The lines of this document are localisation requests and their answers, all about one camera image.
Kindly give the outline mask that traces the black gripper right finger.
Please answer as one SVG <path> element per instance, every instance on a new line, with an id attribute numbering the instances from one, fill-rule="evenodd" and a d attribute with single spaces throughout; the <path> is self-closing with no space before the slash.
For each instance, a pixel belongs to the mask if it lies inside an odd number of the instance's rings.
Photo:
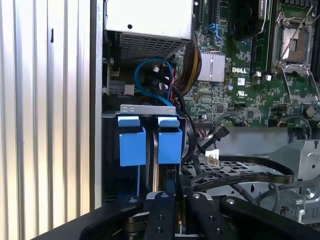
<path id="1" fill-rule="evenodd" d="M 318 240 L 320 232 L 237 197 L 224 197 L 218 208 L 202 193 L 187 202 L 207 240 Z"/>

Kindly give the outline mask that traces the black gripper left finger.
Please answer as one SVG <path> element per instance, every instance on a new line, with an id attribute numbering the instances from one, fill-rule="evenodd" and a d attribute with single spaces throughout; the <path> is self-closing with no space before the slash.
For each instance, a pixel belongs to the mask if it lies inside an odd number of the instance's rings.
<path id="1" fill-rule="evenodd" d="M 172 193 L 155 192 L 151 208 L 147 211 L 144 240 L 173 240 L 175 238 L 175 203 Z M 145 202 L 129 195 L 108 203 L 70 222 L 56 227 L 37 237 L 36 240 L 111 240 L 118 238 L 117 231 L 123 231 L 129 218 L 139 214 Z"/>

